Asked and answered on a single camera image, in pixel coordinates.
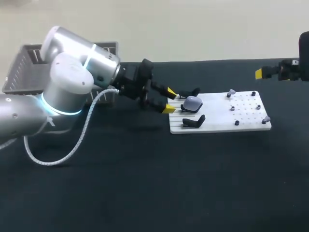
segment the gray dome object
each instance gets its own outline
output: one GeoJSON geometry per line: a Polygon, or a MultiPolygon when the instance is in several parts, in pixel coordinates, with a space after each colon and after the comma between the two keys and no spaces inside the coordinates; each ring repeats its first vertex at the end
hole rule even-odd
{"type": "Polygon", "coordinates": [[[202,105],[203,101],[200,98],[189,96],[187,97],[183,105],[181,105],[181,109],[185,112],[197,113],[202,107],[202,105]]]}

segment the robotic arm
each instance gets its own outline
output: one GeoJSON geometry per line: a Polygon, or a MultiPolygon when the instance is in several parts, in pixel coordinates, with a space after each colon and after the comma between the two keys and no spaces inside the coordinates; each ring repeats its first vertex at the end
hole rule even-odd
{"type": "Polygon", "coordinates": [[[120,64],[119,57],[96,44],[64,29],[53,27],[42,45],[41,57],[51,64],[50,81],[40,95],[0,95],[0,139],[24,137],[30,158],[41,165],[57,165],[71,157],[83,140],[93,107],[106,92],[115,92],[137,100],[142,109],[159,113],[173,113],[175,108],[148,99],[150,89],[174,99],[176,93],[169,87],[153,81],[153,64],[144,59],[136,66],[120,64]],[[86,102],[92,87],[107,88],[93,100],[79,141],[64,158],[55,162],[42,162],[31,153],[28,137],[39,133],[64,133],[69,131],[86,102]]]}

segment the metal cylinder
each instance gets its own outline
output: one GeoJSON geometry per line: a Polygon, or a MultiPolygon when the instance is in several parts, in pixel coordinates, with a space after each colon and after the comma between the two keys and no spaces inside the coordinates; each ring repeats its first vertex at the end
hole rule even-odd
{"type": "Polygon", "coordinates": [[[84,65],[99,86],[108,86],[117,76],[120,69],[118,56],[96,46],[92,42],[62,27],[53,27],[42,45],[41,57],[51,63],[55,57],[65,52],[84,65]]]}
{"type": "Polygon", "coordinates": [[[78,114],[92,86],[91,73],[76,58],[61,53],[52,63],[50,81],[43,91],[42,101],[56,113],[78,114]]]}
{"type": "Polygon", "coordinates": [[[34,96],[0,94],[0,138],[36,134],[47,115],[34,96]]]}

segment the black clip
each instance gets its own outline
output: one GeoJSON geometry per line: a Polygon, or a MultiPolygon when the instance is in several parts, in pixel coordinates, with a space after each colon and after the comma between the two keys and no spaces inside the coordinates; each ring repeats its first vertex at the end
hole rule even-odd
{"type": "Polygon", "coordinates": [[[183,126],[184,127],[195,127],[195,128],[200,128],[203,122],[205,121],[205,115],[202,115],[198,121],[193,121],[187,118],[183,119],[183,126]]]}
{"type": "Polygon", "coordinates": [[[201,89],[200,88],[195,88],[193,89],[192,92],[190,91],[180,91],[179,92],[179,99],[183,98],[187,98],[189,96],[194,96],[196,97],[199,93],[200,93],[201,89]]]}

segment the glowing blue ring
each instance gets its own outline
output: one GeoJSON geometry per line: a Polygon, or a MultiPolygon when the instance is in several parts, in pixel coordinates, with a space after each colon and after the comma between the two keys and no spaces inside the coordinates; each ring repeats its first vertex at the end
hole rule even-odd
{"type": "Polygon", "coordinates": [[[52,107],[50,104],[48,104],[48,103],[46,102],[46,100],[44,99],[43,94],[41,95],[41,98],[42,98],[42,102],[43,102],[44,106],[46,106],[47,109],[49,109],[49,110],[51,110],[51,111],[54,111],[54,112],[56,112],[56,113],[58,113],[58,114],[61,114],[61,115],[77,115],[77,114],[79,114],[79,113],[82,111],[82,110],[80,110],[80,111],[74,112],[74,113],[63,112],[63,111],[60,111],[60,110],[55,109],[55,108],[52,107]]]}

